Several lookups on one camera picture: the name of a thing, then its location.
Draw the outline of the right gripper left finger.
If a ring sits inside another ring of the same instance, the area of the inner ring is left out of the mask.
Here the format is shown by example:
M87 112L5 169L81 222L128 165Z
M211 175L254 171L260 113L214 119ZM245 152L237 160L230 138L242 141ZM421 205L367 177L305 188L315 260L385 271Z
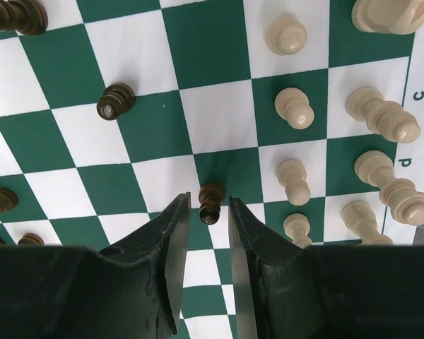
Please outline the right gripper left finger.
M170 338L179 330L191 195L118 242L0 245L0 338Z

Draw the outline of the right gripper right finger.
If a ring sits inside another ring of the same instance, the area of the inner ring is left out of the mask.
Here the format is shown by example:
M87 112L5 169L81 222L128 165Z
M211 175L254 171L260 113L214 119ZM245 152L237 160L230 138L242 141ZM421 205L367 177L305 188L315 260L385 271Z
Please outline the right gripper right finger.
M424 246L300 248L230 198L240 338L424 338Z

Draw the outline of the dark chess pawn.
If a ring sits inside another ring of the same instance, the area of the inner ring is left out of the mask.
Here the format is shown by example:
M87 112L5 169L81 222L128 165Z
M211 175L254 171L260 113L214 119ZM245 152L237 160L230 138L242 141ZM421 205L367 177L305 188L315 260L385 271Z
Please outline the dark chess pawn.
M214 225L220 218L220 207L225 200L224 187L215 182L207 183L199 191L199 217L205 225Z

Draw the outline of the green white chess board mat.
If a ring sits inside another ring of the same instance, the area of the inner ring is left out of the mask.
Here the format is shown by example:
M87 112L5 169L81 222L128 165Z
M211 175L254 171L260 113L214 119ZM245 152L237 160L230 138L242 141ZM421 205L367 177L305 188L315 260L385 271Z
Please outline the green white chess board mat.
M218 182L279 234L293 213L315 245L354 245L367 202L412 244L353 166L380 150L424 191L424 24L361 32L352 1L44 1L47 31L0 32L0 188L19 205L0 238L100 250L192 196L179 336L236 338L228 207Z

